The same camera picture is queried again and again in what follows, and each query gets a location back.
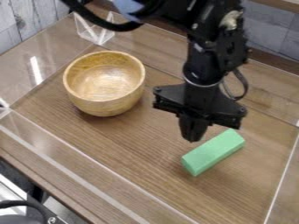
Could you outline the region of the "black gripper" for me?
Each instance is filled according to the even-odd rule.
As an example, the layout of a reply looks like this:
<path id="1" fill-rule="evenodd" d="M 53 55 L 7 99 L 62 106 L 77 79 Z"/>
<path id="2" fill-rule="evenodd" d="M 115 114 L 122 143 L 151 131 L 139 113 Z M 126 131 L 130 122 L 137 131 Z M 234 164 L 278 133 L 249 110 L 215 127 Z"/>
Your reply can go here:
<path id="1" fill-rule="evenodd" d="M 179 118 L 182 137 L 191 143 L 202 140 L 214 124 L 239 129 L 247 109 L 225 95 L 223 80 L 210 85 L 185 83 L 154 88 L 154 107 Z"/>

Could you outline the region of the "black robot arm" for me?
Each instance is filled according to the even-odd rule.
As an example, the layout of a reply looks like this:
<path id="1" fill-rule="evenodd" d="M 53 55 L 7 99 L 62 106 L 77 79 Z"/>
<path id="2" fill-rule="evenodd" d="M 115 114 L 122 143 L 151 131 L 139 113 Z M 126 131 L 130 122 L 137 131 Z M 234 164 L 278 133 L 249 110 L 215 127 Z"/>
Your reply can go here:
<path id="1" fill-rule="evenodd" d="M 142 19 L 165 20 L 187 34 L 189 52 L 183 83 L 154 88 L 154 107 L 179 118 L 182 137 L 202 140 L 215 124 L 238 129 L 247 109 L 239 104 L 225 77 L 235 74 L 249 81 L 239 67 L 249 61 L 241 0 L 143 0 Z"/>

